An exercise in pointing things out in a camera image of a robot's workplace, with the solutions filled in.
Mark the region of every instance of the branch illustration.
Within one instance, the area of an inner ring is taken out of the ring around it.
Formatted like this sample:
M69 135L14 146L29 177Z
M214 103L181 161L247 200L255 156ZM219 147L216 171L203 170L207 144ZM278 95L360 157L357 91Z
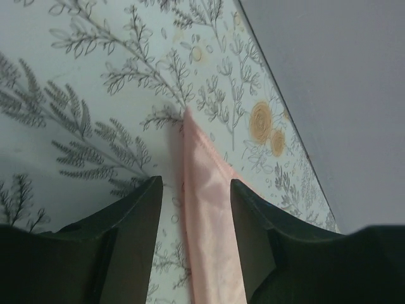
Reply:
M161 242L156 243L155 259L153 260L152 268L160 273L168 272L172 267L184 270L184 273L179 276L178 281L173 283L173 289L181 288L187 283L191 275L191 269L185 259L184 246L179 241L175 241L171 244L173 251L169 254L167 250L162 252L161 245Z
M296 185L290 184L290 177L288 172L283 172L283 168L277 163L276 167L274 168L276 179L275 179L275 186L278 190L284 190L282 195L283 201L281 202L283 209L288 209L288 211L296 216L300 217L302 215L302 211L299 209L299 191L296 188Z
M225 93L218 89L218 77L212 76L211 81L207 79L207 93L213 95L207 97L204 86L198 91L200 99L197 100L198 110L201 111L204 107L205 114L209 116L208 120L212 122L217 118L223 125L227 127L229 134L232 136L232 151L235 150L235 128L239 123L240 118L244 115L245 110L242 106L242 96L244 94L243 84L241 86L236 85L236 79L232 78L233 65L229 57L222 59L222 65L216 67L219 74L226 76L229 80L232 88L232 99L234 101L234 107L232 114L229 113L228 106L223 106L225 99Z
M22 3L24 7L30 6L35 0L14 0L14 3Z
M121 46L129 52L131 57L121 70L115 69L110 63L107 63L108 73L102 75L105 85L108 87L110 94L118 92L125 84L135 79L138 85L143 85L154 89L156 94L161 92L169 97L175 98L176 102L185 107L184 100L178 95L168 81L161 75L156 65L153 65L155 58L149 56L149 38L153 31L146 27L139 14L137 14L134 5L125 8L125 12L130 15L130 21L123 27L129 31L130 38L122 40L112 33L107 19L101 25L91 16L91 7L77 0L58 0L49 13L59 16L62 12L73 15L70 27L73 32L68 33L64 30L51 29L51 34L59 39L53 43L54 48L65 48L69 53L74 50L75 57L90 54L97 46L111 54L116 46Z
M155 3L159 4L160 10L164 12L169 12L173 6L176 6L178 3L183 0L139 0L140 3L143 3L145 7L149 5L153 6Z
M271 174L274 168L267 165L267 158L272 155L271 151L265 145L257 145L254 141L244 140L245 151L243 152L242 158L244 157L246 151L250 152L247 160L253 164L252 170L254 169L256 173L263 171L265 174Z
M224 53L227 47L226 37L220 39L218 35L217 21L222 18L223 0L200 0L200 4L196 0L189 0L190 13L186 13L176 6L171 10L174 12L176 19L173 24L180 29L191 29L193 24L205 25L210 27L214 32L215 38L218 41L221 52Z
M48 122L53 122L72 135L74 140L68 145L52 141L52 145L64 154L56 159L57 162L80 169L60 170L61 175L86 180L107 179L116 186L114 177L121 169L134 176L136 181L129 181L133 187L148 177L144 165L151 161L151 157L140 137L132 139L124 126L114 118L110 118L109 123L96 122L94 128L87 103L79 98L70 85L65 85L63 89L49 81L42 89L30 67L23 60L20 60L20 64L27 78L28 89L20 82L15 82L14 89L0 87L0 108L3 114L21 124L44 128ZM109 145L110 153L91 142L94 134ZM111 194L118 195L119 191L122 193L123 188L112 190Z
M165 124L171 124L172 126L178 124L182 125L182 112L181 110L179 112L175 112L169 106L164 106L162 110L157 110L153 106L152 113L140 123L144 130L147 130L150 124L155 124L156 130L161 129Z
M152 295L159 289L159 284L155 284L151 282L152 280L149 279L149 286L147 288L147 296L146 296L146 303L152 302Z
M247 43L242 41L239 34L234 33L233 38L234 44L230 44L230 50L233 52L233 54L236 55L239 61L239 73L240 79L242 81L241 86L243 86L244 84L249 84L250 94L252 96L257 95L257 89L261 88L261 84L259 81L260 74L258 72L252 74L252 67L246 64L246 61L248 58L250 58L251 60L253 60L253 62L259 64L259 54L254 47L251 38L249 38ZM246 55L242 59L241 54L243 53L243 51L246 52Z
M21 73L18 71L18 67L0 52L0 86L12 89L20 77Z
M60 29L50 30L50 33L59 40L53 43L54 48L66 49L66 53L73 51L75 58L90 54L97 46L106 49L108 55L115 50L116 46L128 51L130 57L122 68L115 68L110 62L106 62L107 72L101 77L111 95L119 92L126 83L135 81L138 87L151 89L155 95L162 94L174 98L183 110L195 97L192 93L192 83L185 83L190 71L176 50L172 49L163 60L157 62L155 57L149 56L149 38L153 35L153 31L146 27L134 5L125 8L125 12L130 15L130 21L123 28L129 32L130 38L123 40L112 33L107 19L104 19L103 25L93 19L91 14L94 4L85 4L78 0L58 0L57 2L51 7L49 14L59 16L66 12L73 17L70 34ZM164 8L177 2L176 0L159 1ZM165 124L173 121L171 117L161 118L161 120L155 120L157 128L161 128L162 122Z
M48 224L51 219L43 208L35 215L31 214L30 210L34 206L31 185L32 181L27 174L15 174L9 189L5 189L4 181L0 180L0 211L2 221L6 224L13 227L28 219L26 230L37 232L38 226Z

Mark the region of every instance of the botanical illustration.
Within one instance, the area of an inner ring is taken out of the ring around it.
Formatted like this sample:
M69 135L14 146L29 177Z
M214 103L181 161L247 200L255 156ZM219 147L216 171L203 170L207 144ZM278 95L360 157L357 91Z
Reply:
M115 187L111 194L119 197L148 178L145 165L151 161L151 156L139 136L133 138L114 118L108 123L93 125L86 101L80 99L69 84L60 87L48 81L41 87L27 63L20 60L28 84L24 88L19 68L1 53L0 62L0 83L4 84L0 87L2 114L27 127L46 128L56 124L72 136L67 144L51 141L61 153L56 161L66 167L59 171L61 175L84 180L106 179ZM92 136L103 139L109 152L105 147L94 145ZM119 171L126 171L132 177L118 179Z
M73 53L75 59L91 54L97 47L103 48L107 56L111 55L115 48L123 48L128 54L125 64L117 68L107 61L107 71L101 75L107 91L113 95L125 84L134 83L137 87L153 90L156 95L174 99L180 106L179 114L168 113L167 109L161 111L155 109L154 113L148 115L141 124L145 130L150 123L154 123L157 128L161 128L167 122L176 124L187 103L195 96L192 92L193 83L187 80L190 70L177 50L171 49L160 60L149 54L149 39L154 32L144 23L135 5L125 8L129 21L123 25L123 30L128 32L128 39L118 38L111 31L107 19L104 19L103 23L95 21L92 17L92 7L92 4L85 4L82 1L58 0L58 3L49 10L49 14L71 15L71 31L51 29L50 33L58 40L52 47L64 49L66 54Z
M171 269L181 269L183 274L173 283L173 289L184 287L191 275L191 269L185 258L184 246L178 240L171 244L171 252L162 250L162 243L156 242L152 268L159 273Z
M14 0L14 3L22 3L24 7L30 6L35 0Z
M254 176L249 182L265 191L265 197L309 223L335 230L309 157L230 0L13 2L25 13L43 6L49 32L39 32L38 39L52 40L40 52L23 53L26 60L9 60L0 53L1 116L3 122L26 126L27 132L39 130L45 137L42 143L53 152L51 161L58 164L59 176L73 192L75 182L102 181L111 186L111 200L116 200L150 175L174 170L172 155L160 151L173 144L170 136L156 143L154 132L174 131L181 137L177 132L190 107L198 112L202 129L219 143L224 160L239 173ZM80 75L76 70L61 80L52 66L44 65L52 72L45 77L40 68L30 67L37 56L55 53L78 70L87 68L85 74L99 87L83 90L74 84L71 78ZM89 68L87 58L94 59L97 68ZM103 92L103 102L120 100L117 107L130 106L133 117L124 120L120 113L105 113L95 119L102 103L94 90ZM145 94L156 97L139 98ZM63 136L50 136L54 129ZM178 231L182 202L173 183L164 180L171 201L163 202L168 209L161 216L163 233L156 242L147 303L190 303L184 290L191 269ZM34 204L31 184L26 174L16 174L11 183L0 182L0 215L9 225L38 232L50 217L46 206L37 205L37 194Z
M0 223L40 232L41 225L48 224L51 219L44 208L35 212L33 207L32 180L27 174L14 174L10 187L0 180Z

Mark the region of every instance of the fern print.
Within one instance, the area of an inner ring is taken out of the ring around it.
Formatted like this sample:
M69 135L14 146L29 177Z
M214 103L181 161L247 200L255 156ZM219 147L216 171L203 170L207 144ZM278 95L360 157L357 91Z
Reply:
M148 7L149 5L153 6L155 3L157 3L160 7L160 10L166 13L182 1L183 0L139 0L140 3L143 3L145 5L145 7Z
M171 244L172 252L162 251L160 241L156 243L152 268L157 272L168 272L171 268L182 269L184 273L173 283L173 289L184 287L191 276L191 269L185 258L184 246L181 242L175 241Z
M21 77L18 67L12 64L5 55L0 52L0 86L12 89L15 82Z
M9 189L6 189L4 181L0 180L1 221L19 228L22 228L21 223L26 221L25 229L27 231L40 232L39 227L48 224L51 219L43 208L34 214L32 213L33 197L32 180L27 174L15 174Z
M110 193L119 198L123 198L137 188L142 183L142 180L137 177L131 177L129 180L112 178L109 179L108 182L114 186L114 189L111 190Z
M6 63L3 66L10 67L9 60L4 56L2 58ZM115 177L123 170L133 175L132 181L136 180L126 187L127 193L148 178L144 166L151 161L151 156L140 137L133 139L114 118L109 123L96 122L93 126L86 101L69 84L62 88L49 81L42 88L30 67L23 60L20 60L20 65L27 78L28 89L17 81L11 87L5 83L0 87L0 108L4 115L23 125L44 128L52 122L72 136L73 140L68 144L51 142L63 154L56 161L76 169L60 170L61 175L73 179L104 179L117 186ZM91 142L94 135L109 145L110 153ZM123 193L122 187L112 190L111 194L118 195L119 192Z
M146 303L152 303L153 294L159 289L159 284L152 283L151 281L152 280L149 279L149 286L147 288Z
M282 208L290 212L295 217L300 217L302 215L302 211L299 208L300 196L296 185L291 184L289 173L283 172L283 168L278 163L274 168L274 172L276 173L276 188L284 191L281 202Z

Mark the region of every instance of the black plastic piece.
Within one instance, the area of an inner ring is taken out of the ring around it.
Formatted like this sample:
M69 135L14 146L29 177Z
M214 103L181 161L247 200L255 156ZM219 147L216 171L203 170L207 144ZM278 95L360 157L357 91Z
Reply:
M329 232L239 180L231 206L250 304L405 303L405 226Z
M56 233L0 226L0 303L145 304L162 194L152 177Z

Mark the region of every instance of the yellow flower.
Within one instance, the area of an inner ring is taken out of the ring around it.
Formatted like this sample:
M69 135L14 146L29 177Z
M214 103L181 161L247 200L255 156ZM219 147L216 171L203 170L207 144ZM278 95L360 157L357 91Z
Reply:
M260 101L253 107L249 130L253 139L259 144L265 144L270 136L272 115L268 103Z
M273 151L273 155L279 157L283 154L284 146L285 146L285 136L281 130L276 130L273 135L271 136L271 150Z

